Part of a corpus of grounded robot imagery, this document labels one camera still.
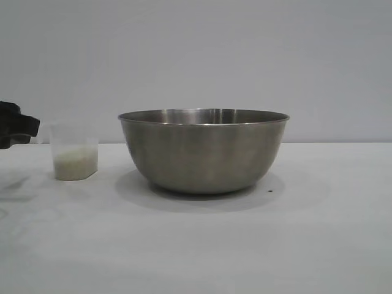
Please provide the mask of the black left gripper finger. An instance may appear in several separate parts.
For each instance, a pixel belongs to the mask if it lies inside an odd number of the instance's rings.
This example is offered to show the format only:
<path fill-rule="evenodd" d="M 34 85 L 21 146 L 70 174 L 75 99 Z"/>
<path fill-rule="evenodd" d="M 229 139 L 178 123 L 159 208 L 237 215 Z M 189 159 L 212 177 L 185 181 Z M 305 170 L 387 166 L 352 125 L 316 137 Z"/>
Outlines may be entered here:
<path fill-rule="evenodd" d="M 31 138 L 37 136 L 39 127 L 39 119 L 22 114 L 15 103 L 1 101 L 1 149 L 29 144 Z"/>

